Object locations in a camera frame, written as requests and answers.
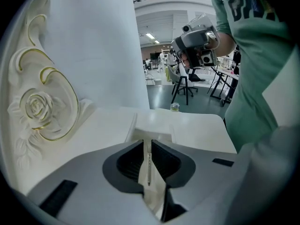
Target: gray floor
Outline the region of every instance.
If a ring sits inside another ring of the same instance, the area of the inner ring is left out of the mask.
[[[191,97],[189,93],[188,105],[186,105],[186,96],[183,95],[183,91],[177,94],[175,101],[180,105],[180,112],[183,113],[210,113],[219,115],[222,119],[224,118],[225,112],[229,106],[228,103],[224,107],[221,106],[220,100],[210,97],[212,89],[207,94],[208,88],[197,87],[198,93],[192,90],[194,97]],[[164,108],[170,109],[172,101],[172,90],[171,85],[148,85],[148,98],[150,109]],[[220,90],[216,90],[214,95],[218,96]]]

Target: white sculpture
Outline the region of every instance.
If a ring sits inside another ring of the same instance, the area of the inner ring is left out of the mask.
[[[39,41],[45,30],[50,0],[33,0],[28,7],[8,80],[13,99],[8,112],[18,128],[13,143],[17,164],[29,168],[42,159],[41,144],[53,143],[76,130],[94,111],[89,100],[78,102],[66,77],[54,67]]]

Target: black slot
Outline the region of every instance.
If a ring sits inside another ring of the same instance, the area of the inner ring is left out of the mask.
[[[63,180],[39,206],[40,209],[52,217],[56,217],[76,186],[76,182]]]
[[[144,161],[144,143],[139,140],[109,156],[102,166],[106,180],[123,193],[144,193],[138,183]]]
[[[225,160],[225,159],[221,159],[221,158],[215,158],[214,160],[212,160],[213,163],[218,163],[227,167],[232,167],[232,165],[234,164],[233,161],[229,161],[229,160]]]
[[[196,170],[195,162],[157,140],[151,143],[152,161],[170,188],[183,187]]]

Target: carved leaf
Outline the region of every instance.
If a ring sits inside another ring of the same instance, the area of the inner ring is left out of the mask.
[[[20,118],[20,124],[21,124],[22,126],[26,126],[27,123],[29,123],[29,122],[28,122],[28,118],[22,116],[22,117]]]
[[[26,155],[18,157],[18,159],[17,159],[17,165],[18,165],[18,167],[20,167],[20,168],[22,168],[24,170],[29,169],[29,167],[30,167],[30,159],[29,159],[29,157],[26,156]]]
[[[22,130],[20,131],[20,138],[28,140],[32,133],[33,130],[31,129],[29,122],[24,122],[22,125]]]
[[[20,96],[15,96],[13,98],[13,102],[9,105],[7,111],[10,116],[13,116],[14,118],[20,119],[23,115],[20,110]]]
[[[18,138],[15,142],[15,154],[17,156],[23,156],[27,153],[26,140]]]
[[[38,145],[43,140],[38,134],[32,134],[28,139],[18,138],[15,142],[15,155],[17,156],[17,165],[22,169],[29,169],[32,160],[39,161],[42,154]]]

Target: person in white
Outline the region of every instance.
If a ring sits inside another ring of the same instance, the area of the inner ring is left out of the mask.
[[[173,50],[172,50],[172,49],[170,50],[170,52],[169,52],[168,55],[167,55],[167,61],[168,61],[169,65],[170,65],[171,67],[174,66],[174,64],[175,64],[175,57],[174,57],[174,54],[173,54]]]
[[[149,63],[150,61],[148,60],[148,58],[146,58],[146,68],[149,69]]]
[[[164,71],[165,55],[163,52],[159,55],[159,58],[160,58],[160,62],[159,62],[158,69],[157,69],[158,72],[160,72],[161,69]]]

